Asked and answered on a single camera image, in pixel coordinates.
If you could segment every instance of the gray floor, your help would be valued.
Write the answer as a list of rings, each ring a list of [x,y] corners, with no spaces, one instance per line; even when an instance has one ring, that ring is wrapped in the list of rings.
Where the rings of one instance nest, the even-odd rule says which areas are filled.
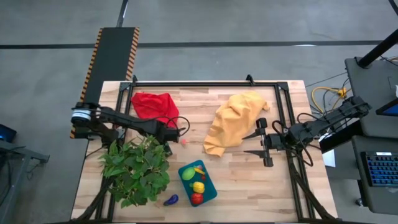
[[[116,25],[121,1],[3,0],[0,44],[92,43],[100,27]],[[139,26],[140,42],[380,40],[397,22],[387,0],[140,0],[128,4],[124,26]],[[255,79],[310,84],[344,72],[345,58],[373,47],[139,49],[134,74],[140,80],[242,80],[250,73]],[[398,48],[385,54],[393,55]],[[26,181],[15,223],[70,217],[86,147],[86,141],[69,139],[70,108],[90,57],[91,50],[82,49],[0,51],[0,123],[18,130],[20,144],[51,155]],[[308,92],[339,88],[345,80],[342,75]],[[356,182],[330,182],[339,217],[374,223],[398,218],[355,206],[359,192],[350,189]]]

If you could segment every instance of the keyboard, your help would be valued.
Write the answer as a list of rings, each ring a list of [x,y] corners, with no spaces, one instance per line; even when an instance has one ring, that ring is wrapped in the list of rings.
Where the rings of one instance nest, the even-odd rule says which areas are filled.
[[[361,155],[370,186],[398,187],[398,153],[362,152]]]

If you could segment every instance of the yellow cloth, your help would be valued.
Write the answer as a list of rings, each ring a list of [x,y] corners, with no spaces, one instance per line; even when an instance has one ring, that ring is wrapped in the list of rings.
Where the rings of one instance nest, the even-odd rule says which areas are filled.
[[[231,96],[216,111],[205,138],[206,153],[221,157],[226,147],[240,145],[262,109],[269,109],[267,102],[255,91]]]

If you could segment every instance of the potted plant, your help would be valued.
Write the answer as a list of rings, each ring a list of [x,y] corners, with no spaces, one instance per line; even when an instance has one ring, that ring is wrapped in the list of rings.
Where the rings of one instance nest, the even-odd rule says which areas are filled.
[[[148,199],[155,202],[170,182],[164,146],[153,136],[140,140],[140,144],[129,141],[123,146],[115,141],[109,153],[100,157],[104,164],[103,175],[115,179],[109,191],[115,201],[123,199],[122,208],[145,205]]]

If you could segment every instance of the blue tray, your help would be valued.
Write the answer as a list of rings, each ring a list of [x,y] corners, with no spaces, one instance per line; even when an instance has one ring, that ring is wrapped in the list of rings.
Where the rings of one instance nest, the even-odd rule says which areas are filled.
[[[202,166],[202,171],[205,172],[206,181],[202,181],[202,179],[201,179],[201,174],[199,174],[199,173],[196,173],[196,174],[193,176],[193,178],[190,179],[190,180],[183,180],[183,179],[181,178],[182,172],[183,172],[186,168],[194,167],[194,166],[199,166],[199,165]],[[192,204],[192,202],[191,202],[191,195],[194,193],[194,191],[193,191],[193,188],[190,187],[189,185],[190,185],[190,184],[193,184],[193,183],[196,182],[196,181],[202,182],[202,183],[204,183],[204,185],[205,185],[205,192],[203,193],[203,203],[205,203],[205,202],[207,202],[207,201],[210,201],[211,199],[217,197],[217,191],[216,191],[216,189],[214,188],[214,185],[213,185],[213,183],[212,183],[212,181],[211,181],[211,179],[210,179],[209,173],[207,172],[206,167],[205,167],[203,161],[198,160],[198,161],[192,162],[191,164],[188,164],[188,165],[186,165],[186,166],[183,166],[183,167],[179,168],[179,170],[178,170],[178,175],[180,176],[180,179],[181,179],[181,181],[182,181],[182,184],[184,185],[184,188],[185,188],[185,191],[186,191],[187,196],[188,196],[188,198],[189,198],[189,201],[190,201],[190,203],[191,203],[191,205],[192,205],[193,207],[197,207],[197,206],[199,206],[199,205]]]

